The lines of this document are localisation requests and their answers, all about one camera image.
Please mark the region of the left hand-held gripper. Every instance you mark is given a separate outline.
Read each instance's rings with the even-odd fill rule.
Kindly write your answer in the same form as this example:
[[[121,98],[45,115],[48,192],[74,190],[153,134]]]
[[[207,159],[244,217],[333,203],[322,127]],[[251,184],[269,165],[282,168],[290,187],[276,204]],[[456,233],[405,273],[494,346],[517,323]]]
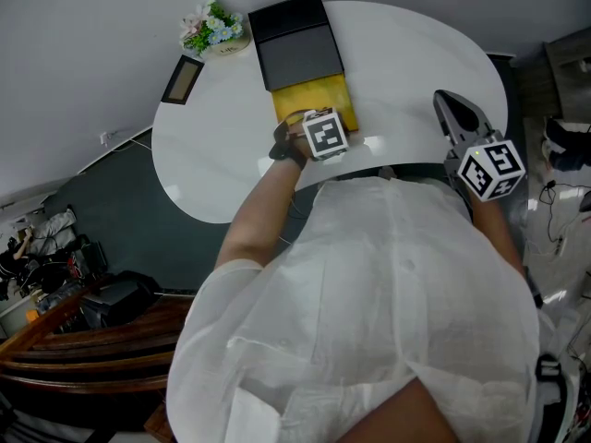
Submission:
[[[315,161],[324,161],[349,150],[342,117],[333,107],[304,112],[302,127]]]

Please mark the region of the person's left hand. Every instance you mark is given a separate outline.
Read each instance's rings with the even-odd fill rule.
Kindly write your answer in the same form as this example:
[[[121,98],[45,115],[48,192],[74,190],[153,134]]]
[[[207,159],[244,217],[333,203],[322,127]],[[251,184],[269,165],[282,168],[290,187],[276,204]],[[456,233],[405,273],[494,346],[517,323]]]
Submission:
[[[289,140],[306,158],[312,156],[311,148],[306,137],[306,133],[301,123],[295,123],[289,126]]]

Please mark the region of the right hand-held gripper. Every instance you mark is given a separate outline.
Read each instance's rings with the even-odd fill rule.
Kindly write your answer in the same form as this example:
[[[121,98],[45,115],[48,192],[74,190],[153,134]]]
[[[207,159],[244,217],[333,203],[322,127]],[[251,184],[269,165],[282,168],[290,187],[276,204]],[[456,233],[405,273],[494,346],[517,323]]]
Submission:
[[[501,140],[476,145],[495,137],[496,130],[477,105],[457,93],[436,90],[433,106],[452,146],[469,147],[460,156],[452,150],[448,153],[444,167],[450,180],[459,180],[482,202],[510,195],[525,175],[514,144]]]

